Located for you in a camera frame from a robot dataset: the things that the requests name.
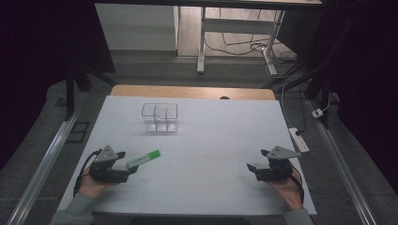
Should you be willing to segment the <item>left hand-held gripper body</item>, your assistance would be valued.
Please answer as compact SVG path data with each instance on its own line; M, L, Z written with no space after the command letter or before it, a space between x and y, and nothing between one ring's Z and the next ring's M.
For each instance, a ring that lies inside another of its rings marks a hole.
M129 178L127 170L114 170L115 163L123 157L118 157L117 153L110 145L106 145L95 157L90 165L89 175L97 182L101 183L126 183Z

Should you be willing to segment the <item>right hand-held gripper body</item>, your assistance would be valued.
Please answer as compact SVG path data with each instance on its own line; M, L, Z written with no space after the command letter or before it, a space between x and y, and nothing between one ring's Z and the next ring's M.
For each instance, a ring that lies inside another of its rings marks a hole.
M293 172L290 158L299 158L301 153L276 145L268 154L268 169L257 169L258 181L278 182L286 180Z

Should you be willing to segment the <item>green capped white marker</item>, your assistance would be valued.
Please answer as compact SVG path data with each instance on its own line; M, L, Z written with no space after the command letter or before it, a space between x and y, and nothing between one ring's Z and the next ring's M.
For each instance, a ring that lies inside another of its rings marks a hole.
M161 152L159 150L152 151L152 152L150 152L148 154L145 154L143 156L140 156L140 157L137 157L135 159L132 159L132 160L128 161L126 163L126 168L128 170L131 170L132 168L134 168L136 166L140 166L142 164L145 164L145 163L147 163L150 160L153 160L155 158L159 158L160 156L161 156Z

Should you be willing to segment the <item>person's left hand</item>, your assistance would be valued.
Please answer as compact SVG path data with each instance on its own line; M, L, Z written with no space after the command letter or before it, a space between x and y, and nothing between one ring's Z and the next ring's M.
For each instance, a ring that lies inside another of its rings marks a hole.
M97 199L107 188L114 187L115 183L100 183L95 181L89 174L82 176L78 192Z

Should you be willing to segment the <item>person's right hand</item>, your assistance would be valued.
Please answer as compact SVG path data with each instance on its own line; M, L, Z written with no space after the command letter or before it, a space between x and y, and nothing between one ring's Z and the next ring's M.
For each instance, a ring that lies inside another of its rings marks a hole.
M279 182L267 182L267 185L276 191L290 211L303 209L299 186L295 183L295 181L300 182L301 178L296 170L293 170L292 175L294 179L288 178Z

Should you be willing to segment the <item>white power strip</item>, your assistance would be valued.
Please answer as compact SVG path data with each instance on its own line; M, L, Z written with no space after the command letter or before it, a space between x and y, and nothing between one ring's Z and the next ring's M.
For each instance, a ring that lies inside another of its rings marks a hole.
M307 143L301 136L301 131L295 127L291 127L288 129L290 136L296 145L297 149L300 151L301 154L306 154L310 152L310 148L308 147Z

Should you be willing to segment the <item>dark floor socket plate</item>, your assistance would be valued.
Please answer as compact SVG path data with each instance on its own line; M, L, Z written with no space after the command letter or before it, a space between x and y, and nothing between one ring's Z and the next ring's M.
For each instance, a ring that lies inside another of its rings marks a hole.
M76 122L69 133L67 142L82 143L88 131L89 125L90 125L89 122Z

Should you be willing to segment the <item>white table cover sheet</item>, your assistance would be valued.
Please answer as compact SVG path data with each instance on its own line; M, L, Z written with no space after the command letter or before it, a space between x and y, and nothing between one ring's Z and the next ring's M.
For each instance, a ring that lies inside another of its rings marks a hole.
M96 200L99 214L244 217L280 215L275 191L248 167L267 165L262 150L292 149L276 100L177 98L176 132L149 132L146 97L108 96L82 153L109 145L127 159L151 151L160 157Z

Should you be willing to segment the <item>clear plastic divided organizer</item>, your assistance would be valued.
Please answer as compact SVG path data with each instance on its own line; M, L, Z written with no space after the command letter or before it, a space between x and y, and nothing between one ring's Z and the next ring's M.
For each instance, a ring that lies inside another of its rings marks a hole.
M148 132L178 131L178 105L175 103L145 103L141 115Z

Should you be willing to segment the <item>wooden table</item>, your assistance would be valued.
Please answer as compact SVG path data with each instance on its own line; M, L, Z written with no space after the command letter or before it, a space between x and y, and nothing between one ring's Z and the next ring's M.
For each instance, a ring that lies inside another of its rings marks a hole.
M150 97L150 98L205 98L237 100L275 100L269 89L189 87L158 85L115 85L111 96L117 97Z

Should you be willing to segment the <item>dark curtain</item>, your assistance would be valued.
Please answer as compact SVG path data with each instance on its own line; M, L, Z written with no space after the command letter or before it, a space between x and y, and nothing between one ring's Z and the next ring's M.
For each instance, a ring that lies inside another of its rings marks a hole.
M288 10L278 39L309 68L350 27L326 73L342 123L398 194L398 0L321 0L322 10Z
M115 71L96 0L0 0L0 170L55 83Z

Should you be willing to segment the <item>white cabinet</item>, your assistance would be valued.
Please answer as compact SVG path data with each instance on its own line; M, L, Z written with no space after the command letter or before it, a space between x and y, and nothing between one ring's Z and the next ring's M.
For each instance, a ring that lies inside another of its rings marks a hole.
M96 4L111 50L176 51L178 7Z

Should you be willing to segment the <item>aluminium rail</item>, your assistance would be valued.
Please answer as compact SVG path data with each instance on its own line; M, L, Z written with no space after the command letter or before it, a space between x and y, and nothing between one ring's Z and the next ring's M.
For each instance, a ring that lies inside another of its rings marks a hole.
M77 107L70 118L61 124L6 225L23 225L26 221L81 110Z
M319 118L315 118L314 122L323 139L325 146L329 151L330 157L336 167L336 170L338 171L344 183L345 189L356 208L362 224L377 225L375 215L372 212L369 203L366 201L359 185L354 179L354 175L350 171L344 159L344 156L341 153L341 149L339 148L332 133L324 126Z

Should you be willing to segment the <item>white desk frame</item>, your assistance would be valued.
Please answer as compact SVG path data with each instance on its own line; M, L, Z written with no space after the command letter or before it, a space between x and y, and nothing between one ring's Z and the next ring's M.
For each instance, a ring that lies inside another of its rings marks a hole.
M266 72L271 76L277 75L276 67L271 58L271 51L282 23L284 11L277 10L275 18L269 21L233 20L222 18L207 18L207 9L201 7L200 42L198 49L197 73L205 71L205 35L206 33L231 33L231 34L253 34L268 35L269 40L261 53L266 61Z

